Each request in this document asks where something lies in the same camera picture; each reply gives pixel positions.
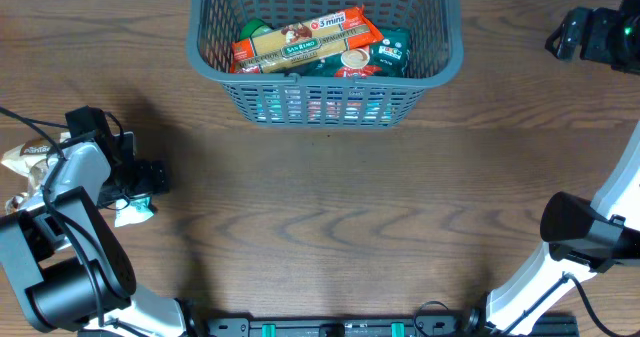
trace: food package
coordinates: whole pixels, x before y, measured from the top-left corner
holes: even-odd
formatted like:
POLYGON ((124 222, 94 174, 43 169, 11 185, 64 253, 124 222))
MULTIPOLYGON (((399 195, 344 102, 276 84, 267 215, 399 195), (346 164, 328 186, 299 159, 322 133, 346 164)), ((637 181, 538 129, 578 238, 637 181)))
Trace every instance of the food package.
MULTIPOLYGON (((60 142, 70 137, 69 132, 63 132, 60 134, 60 142)), ((49 148, 50 145, 47 140, 37 138, 7 151, 2 156, 3 165, 28 179, 27 192, 12 197, 5 204, 5 212, 7 214, 19 210, 40 189, 44 176, 49 170, 47 165, 49 148)))
POLYGON ((249 37, 258 37, 271 31, 273 31, 273 29, 263 20, 254 18, 250 20, 240 31, 240 39, 243 40, 249 37))
POLYGON ((409 31, 384 30, 379 43, 349 50, 310 63, 305 76, 405 77, 409 64, 409 31))
POLYGON ((116 220, 114 222, 114 227, 142 223, 151 217, 153 217, 151 197, 145 197, 134 201, 127 201, 124 199, 116 201, 116 220))
POLYGON ((383 36, 353 7, 233 44, 231 72, 285 71, 320 58, 380 42, 383 36))

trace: snack bag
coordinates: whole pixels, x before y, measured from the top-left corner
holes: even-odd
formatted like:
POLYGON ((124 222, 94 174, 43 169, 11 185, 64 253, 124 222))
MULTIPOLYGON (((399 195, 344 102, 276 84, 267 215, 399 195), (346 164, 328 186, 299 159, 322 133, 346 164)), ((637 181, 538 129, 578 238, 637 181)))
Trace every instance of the snack bag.
POLYGON ((322 58, 309 64, 305 76, 405 77, 409 64, 409 31, 384 30, 379 43, 322 58))
MULTIPOLYGON (((60 134, 60 142, 71 137, 69 132, 60 134)), ((12 197, 5 203, 5 213, 19 210, 40 189, 44 177, 49 171, 47 153, 49 142, 44 138, 36 138, 17 146, 2 155, 1 163, 15 173, 27 177, 27 192, 12 197)))
POLYGON ((320 58, 364 47, 383 39, 378 29, 353 7, 233 44, 234 73, 284 71, 320 58))

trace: gray plastic basket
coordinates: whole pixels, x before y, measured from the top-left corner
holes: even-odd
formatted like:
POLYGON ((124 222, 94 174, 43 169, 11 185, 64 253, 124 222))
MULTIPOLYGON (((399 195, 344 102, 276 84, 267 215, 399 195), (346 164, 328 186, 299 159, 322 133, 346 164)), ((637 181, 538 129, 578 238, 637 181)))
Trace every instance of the gray plastic basket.
POLYGON ((192 0, 187 56, 260 125, 386 128, 404 119, 428 89, 458 72, 460 24, 459 0, 192 0), (228 73, 231 44, 250 19, 280 28, 361 5, 377 27, 411 31, 409 78, 228 73))

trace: wood grain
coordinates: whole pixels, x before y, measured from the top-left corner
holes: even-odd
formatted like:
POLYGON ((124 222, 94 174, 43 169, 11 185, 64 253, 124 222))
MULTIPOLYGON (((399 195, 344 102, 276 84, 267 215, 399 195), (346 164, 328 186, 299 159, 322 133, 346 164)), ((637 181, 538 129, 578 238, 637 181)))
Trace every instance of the wood grain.
MULTIPOLYGON (((113 111, 142 157, 170 163, 159 213, 115 230, 161 295, 256 317, 464 308, 533 251, 553 193, 593 195, 640 118, 637 78, 542 48, 569 9, 616 3, 462 0, 455 80, 397 128, 350 132, 244 121, 186 61, 189 0, 0 0, 0 101, 57 122, 84 104, 113 111)), ((0 133, 0 151, 33 136, 6 118, 0 133)), ((2 201, 26 186, 0 178, 2 201)), ((640 329, 637 273, 585 286, 620 333, 640 329)), ((555 309, 600 335, 575 291, 555 309)), ((4 274, 0 311, 0 335, 34 335, 4 274)))

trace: crumpled packaging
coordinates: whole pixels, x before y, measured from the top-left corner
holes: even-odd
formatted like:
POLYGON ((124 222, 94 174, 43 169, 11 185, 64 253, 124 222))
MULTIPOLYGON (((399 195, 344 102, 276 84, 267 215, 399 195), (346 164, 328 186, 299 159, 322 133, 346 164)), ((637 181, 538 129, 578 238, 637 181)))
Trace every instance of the crumpled packaging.
POLYGON ((115 227, 142 223, 153 217, 151 197, 145 197, 130 202, 119 199, 116 201, 116 211, 115 227))
MULTIPOLYGON (((69 132, 60 134, 60 142, 71 138, 69 132)), ((49 170, 47 152, 49 142, 44 138, 37 138, 17 146, 2 156, 1 163, 13 172, 27 177, 27 191, 13 196, 5 203, 5 213, 10 214, 20 208, 40 189, 44 176, 49 170)))

